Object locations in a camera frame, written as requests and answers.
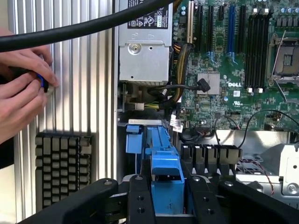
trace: metal case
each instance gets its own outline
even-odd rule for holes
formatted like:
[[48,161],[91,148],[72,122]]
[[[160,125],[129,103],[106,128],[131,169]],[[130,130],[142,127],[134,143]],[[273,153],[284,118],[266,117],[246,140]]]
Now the metal case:
[[[132,4],[132,0],[120,1],[120,10],[128,8],[128,4]],[[172,4],[168,7],[168,28],[139,28],[145,23],[154,25],[154,18],[147,15],[131,22],[134,23],[132,26],[128,23],[120,26],[120,80],[137,85],[163,85],[168,82]]]
[[[11,31],[21,34],[96,19],[118,10],[112,0],[9,0]],[[35,136],[38,132],[94,136],[92,179],[117,179],[116,89],[118,37],[113,30],[51,46],[60,87],[44,113],[15,137],[16,221],[36,212]]]

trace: blue pcie slot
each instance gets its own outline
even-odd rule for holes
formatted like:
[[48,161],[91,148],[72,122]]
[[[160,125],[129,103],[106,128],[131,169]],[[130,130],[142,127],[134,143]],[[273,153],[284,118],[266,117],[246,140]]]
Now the blue pcie slot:
[[229,57],[233,63],[237,64],[237,62],[235,62],[235,6],[229,7],[227,57]]

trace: metal bracket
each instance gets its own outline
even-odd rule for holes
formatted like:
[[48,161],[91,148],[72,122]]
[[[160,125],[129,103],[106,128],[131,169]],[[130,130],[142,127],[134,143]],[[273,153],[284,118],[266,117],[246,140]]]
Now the metal bracket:
[[299,196],[299,151],[294,144],[279,144],[261,154],[261,163],[273,174],[283,177],[282,194]]

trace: chipset heatsink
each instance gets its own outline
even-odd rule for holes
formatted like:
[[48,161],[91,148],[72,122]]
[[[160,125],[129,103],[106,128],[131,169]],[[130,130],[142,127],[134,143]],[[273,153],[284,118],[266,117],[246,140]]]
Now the chipset heatsink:
[[220,73],[219,72],[201,72],[197,76],[197,80],[205,79],[211,89],[208,92],[197,91],[199,95],[219,95],[220,94]]

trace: blue plastic bracket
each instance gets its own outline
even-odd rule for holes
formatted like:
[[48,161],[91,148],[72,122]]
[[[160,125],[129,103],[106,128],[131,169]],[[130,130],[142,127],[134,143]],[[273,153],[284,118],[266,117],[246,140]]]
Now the blue plastic bracket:
[[151,158],[152,175],[168,176],[168,180],[153,180],[151,193],[156,213],[183,214],[185,180],[177,149],[163,126],[147,127],[147,157]]
[[127,125],[126,153],[142,153],[143,128],[139,125]]

